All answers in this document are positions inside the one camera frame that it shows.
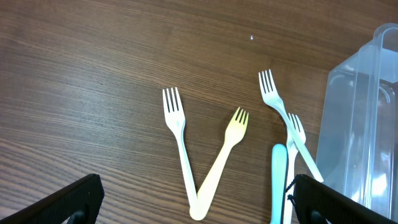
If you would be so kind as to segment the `white fork angled top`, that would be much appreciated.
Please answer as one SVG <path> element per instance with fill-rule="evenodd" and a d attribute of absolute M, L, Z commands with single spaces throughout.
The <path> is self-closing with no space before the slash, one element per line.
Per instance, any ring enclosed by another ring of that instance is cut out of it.
<path fill-rule="evenodd" d="M 314 179 L 319 182 L 323 182 L 324 181 L 323 177 L 320 171 L 318 170 L 315 161 L 313 160 L 311 154 L 309 153 L 303 141 L 300 139 L 298 132 L 295 130 L 293 124 L 290 122 L 290 119 L 285 111 L 284 102 L 277 92 L 277 88 L 274 83 L 274 79 L 270 69 L 259 72 L 259 84 L 264 103 L 274 108 L 281 115 L 287 129 L 290 131 L 292 135 L 292 138 L 298 148 L 298 151 L 301 153 L 306 165 L 308 166 L 310 172 L 314 176 Z"/>

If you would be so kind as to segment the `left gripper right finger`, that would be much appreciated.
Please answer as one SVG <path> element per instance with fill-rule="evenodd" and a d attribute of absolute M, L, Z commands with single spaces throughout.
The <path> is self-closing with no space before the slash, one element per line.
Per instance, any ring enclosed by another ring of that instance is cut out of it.
<path fill-rule="evenodd" d="M 397 224 L 306 174 L 296 175 L 286 187 L 300 224 Z"/>

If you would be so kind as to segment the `light blue plastic fork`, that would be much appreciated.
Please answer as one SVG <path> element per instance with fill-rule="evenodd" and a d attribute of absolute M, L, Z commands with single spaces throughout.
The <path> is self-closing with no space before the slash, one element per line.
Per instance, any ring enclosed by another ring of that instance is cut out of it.
<path fill-rule="evenodd" d="M 288 155 L 283 144 L 272 148 L 272 212 L 270 224 L 281 224 L 285 202 Z"/>

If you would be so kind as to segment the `yellow plastic fork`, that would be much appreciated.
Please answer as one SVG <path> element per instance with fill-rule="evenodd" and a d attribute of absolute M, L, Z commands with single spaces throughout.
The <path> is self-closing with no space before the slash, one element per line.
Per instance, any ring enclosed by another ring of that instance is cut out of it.
<path fill-rule="evenodd" d="M 247 130 L 248 119 L 248 112 L 241 108 L 238 108 L 231 118 L 225 131 L 224 143 L 220 153 L 198 190 L 197 208 L 190 209 L 190 215 L 194 220 L 200 221 L 206 217 L 215 196 L 228 156 L 232 148 L 243 139 Z"/>

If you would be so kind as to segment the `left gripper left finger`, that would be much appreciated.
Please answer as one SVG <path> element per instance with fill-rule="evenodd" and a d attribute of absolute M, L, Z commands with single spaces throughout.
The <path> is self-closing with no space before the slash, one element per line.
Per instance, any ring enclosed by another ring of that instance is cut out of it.
<path fill-rule="evenodd" d="M 1 220 L 14 223 L 95 223 L 104 188 L 98 174 L 88 174 L 76 182 Z"/>

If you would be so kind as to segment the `white fork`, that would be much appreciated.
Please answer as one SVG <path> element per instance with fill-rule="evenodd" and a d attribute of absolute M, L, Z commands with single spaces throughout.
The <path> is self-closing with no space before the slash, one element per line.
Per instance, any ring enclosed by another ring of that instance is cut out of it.
<path fill-rule="evenodd" d="M 288 114 L 290 121 L 292 122 L 295 130 L 298 132 L 298 135 L 303 143 L 306 141 L 306 135 L 302 123 L 299 117 L 296 114 L 289 113 Z M 294 140 L 291 136 L 290 131 L 287 131 L 287 142 L 286 142 L 288 158 L 289 158 L 289 165 L 287 169 L 287 178 L 286 178 L 286 186 L 289 186 L 294 177 L 295 177 L 295 158 L 298 153 L 298 149 L 294 143 Z M 288 195 L 294 194 L 294 186 L 292 186 L 286 193 L 285 193 L 285 202 L 284 202 L 284 212 L 283 212 L 283 224 L 291 224 L 292 220 L 292 209 L 293 205 L 288 200 Z"/>
<path fill-rule="evenodd" d="M 193 210 L 192 218 L 198 211 L 198 199 L 192 170 L 188 160 L 187 151 L 184 143 L 185 114 L 183 112 L 182 101 L 178 88 L 165 88 L 162 90 L 164 115 L 166 125 L 173 132 L 178 146 L 180 163 L 182 167 L 183 180 L 187 192 L 190 209 Z"/>

